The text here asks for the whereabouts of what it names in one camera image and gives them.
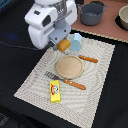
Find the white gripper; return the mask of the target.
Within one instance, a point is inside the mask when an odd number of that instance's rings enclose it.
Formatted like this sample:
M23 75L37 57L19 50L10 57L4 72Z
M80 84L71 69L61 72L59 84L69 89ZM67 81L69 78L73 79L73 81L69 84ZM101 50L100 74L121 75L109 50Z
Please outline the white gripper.
M74 1L35 1L25 15L30 39L38 49L43 49L49 42L57 45L71 32L71 25L76 20Z

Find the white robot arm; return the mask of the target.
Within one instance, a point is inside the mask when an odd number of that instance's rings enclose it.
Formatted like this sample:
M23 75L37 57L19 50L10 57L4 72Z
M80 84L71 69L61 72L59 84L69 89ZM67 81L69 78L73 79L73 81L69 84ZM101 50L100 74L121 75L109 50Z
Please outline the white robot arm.
M25 15L30 39L38 49L45 48L49 42L57 45L71 32L76 20L74 0L34 0Z

